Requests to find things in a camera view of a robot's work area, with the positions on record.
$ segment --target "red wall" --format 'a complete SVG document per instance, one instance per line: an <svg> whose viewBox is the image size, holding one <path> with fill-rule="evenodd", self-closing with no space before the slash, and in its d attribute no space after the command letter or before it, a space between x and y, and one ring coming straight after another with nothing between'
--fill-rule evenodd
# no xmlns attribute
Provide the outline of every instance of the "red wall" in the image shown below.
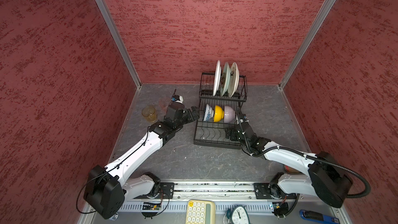
<svg viewBox="0 0 398 224"><path fill-rule="evenodd" d="M278 84L324 0L106 0L142 82L199 82L217 60Z"/></svg>
<svg viewBox="0 0 398 224"><path fill-rule="evenodd" d="M0 223L74 224L134 83L94 0L0 0L0 12Z"/></svg>
<svg viewBox="0 0 398 224"><path fill-rule="evenodd" d="M285 87L312 151L373 187L345 201L357 224L398 220L397 2L337 0Z"/></svg>

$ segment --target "glass cup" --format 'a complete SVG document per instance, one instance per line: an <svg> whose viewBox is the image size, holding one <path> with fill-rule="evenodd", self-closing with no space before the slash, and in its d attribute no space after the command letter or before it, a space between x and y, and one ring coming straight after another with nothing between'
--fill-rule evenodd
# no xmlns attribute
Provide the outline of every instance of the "glass cup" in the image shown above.
<svg viewBox="0 0 398 224"><path fill-rule="evenodd" d="M156 115L156 109L153 105L148 105L148 106L144 107L141 114L144 116L144 118L148 122L150 122L152 124L158 120L157 115Z"/></svg>

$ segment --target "blue and white bowl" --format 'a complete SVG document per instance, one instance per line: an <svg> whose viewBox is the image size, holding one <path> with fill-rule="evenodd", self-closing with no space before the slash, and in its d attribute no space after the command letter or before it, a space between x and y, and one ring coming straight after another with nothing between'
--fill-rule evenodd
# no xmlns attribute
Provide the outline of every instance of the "blue and white bowl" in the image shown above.
<svg viewBox="0 0 398 224"><path fill-rule="evenodd" d="M203 121L209 121L214 116L214 110L206 104L205 115L203 117Z"/></svg>

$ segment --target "black wire dish rack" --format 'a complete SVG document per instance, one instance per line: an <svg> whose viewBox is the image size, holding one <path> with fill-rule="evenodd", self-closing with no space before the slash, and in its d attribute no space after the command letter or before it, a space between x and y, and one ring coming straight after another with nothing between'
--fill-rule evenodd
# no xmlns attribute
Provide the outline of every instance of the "black wire dish rack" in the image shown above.
<svg viewBox="0 0 398 224"><path fill-rule="evenodd" d="M202 73L200 89L199 89L199 119L196 121L195 134L193 143L201 146L212 146L230 149L240 149L240 142L231 141L229 139L228 128L234 128L238 122L235 120L231 123L224 123L224 119L220 122L213 122L211 118L208 122L203 121L206 104L209 104L213 110L215 106L220 106L224 110L225 106L230 106L235 111L235 117L247 98L247 82L246 76L239 76L238 88L232 97L228 93L220 95L220 85L218 86L216 95L213 96L214 73Z"/></svg>

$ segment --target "clock face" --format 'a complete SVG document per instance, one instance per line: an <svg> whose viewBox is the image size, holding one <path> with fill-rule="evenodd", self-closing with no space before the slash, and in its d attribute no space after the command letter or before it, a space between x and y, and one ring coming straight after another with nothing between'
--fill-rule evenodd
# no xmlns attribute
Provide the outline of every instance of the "clock face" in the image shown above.
<svg viewBox="0 0 398 224"><path fill-rule="evenodd" d="M231 215L231 220L233 224L249 224L249 217L242 206L234 209Z"/></svg>

